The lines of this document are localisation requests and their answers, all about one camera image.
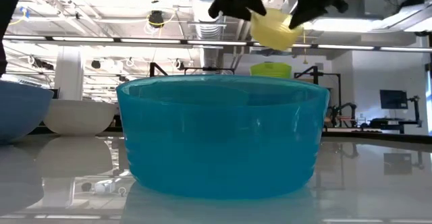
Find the ductwork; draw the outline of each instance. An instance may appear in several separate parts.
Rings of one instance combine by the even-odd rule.
[[[213,19],[208,14],[208,9],[214,0],[192,0],[195,22],[220,22],[220,16]],[[218,25],[196,25],[196,34],[198,39],[220,40],[222,27]],[[219,49],[200,49],[201,67],[222,67],[222,60],[219,55]]]

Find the table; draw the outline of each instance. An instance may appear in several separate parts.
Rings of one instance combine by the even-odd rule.
[[[27,136],[0,147],[0,224],[432,223],[431,152],[426,144],[323,137],[303,189],[202,200],[136,184],[121,133]]]

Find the blue bowl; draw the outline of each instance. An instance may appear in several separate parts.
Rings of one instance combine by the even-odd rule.
[[[258,76],[166,76],[117,88],[130,170],[189,197],[266,198],[312,176],[329,101],[314,84]]]
[[[48,112],[54,92],[0,81],[0,144],[7,144],[34,130]]]

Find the ceiling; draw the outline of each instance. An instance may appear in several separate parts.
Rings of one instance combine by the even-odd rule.
[[[285,10],[293,3],[291,0],[264,0],[267,7]],[[41,35],[41,36],[110,36],[132,38],[186,38],[197,39],[196,24],[192,0],[20,0],[12,22],[19,21],[25,8],[28,17],[21,22],[9,26],[8,34]],[[152,10],[161,10],[166,23],[162,29],[151,28],[147,18]],[[249,26],[246,22],[233,18],[223,18],[223,34],[221,40],[251,39]],[[415,36],[407,32],[359,33],[359,32],[323,32],[307,30],[298,38],[303,43],[355,44],[355,45],[409,45]],[[53,72],[37,68],[29,62],[30,56],[42,59],[55,66],[57,45],[32,45],[5,42],[10,64],[9,72]],[[104,47],[83,46],[86,54],[87,76],[84,92],[101,92],[113,90],[120,84],[118,77],[104,77],[103,74],[138,74],[143,77],[149,74],[149,62],[155,61],[169,74],[183,74],[173,66],[176,59],[187,66],[200,66],[200,49],[155,48],[155,47]],[[303,54],[303,49],[293,53]],[[327,55],[333,52],[311,50],[309,55]],[[116,66],[93,69],[93,60],[112,59]],[[29,82],[54,86],[52,75],[15,76]]]

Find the pillar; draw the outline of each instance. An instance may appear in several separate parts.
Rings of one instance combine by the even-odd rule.
[[[54,79],[59,99],[82,100],[84,66],[81,47],[59,47]]]

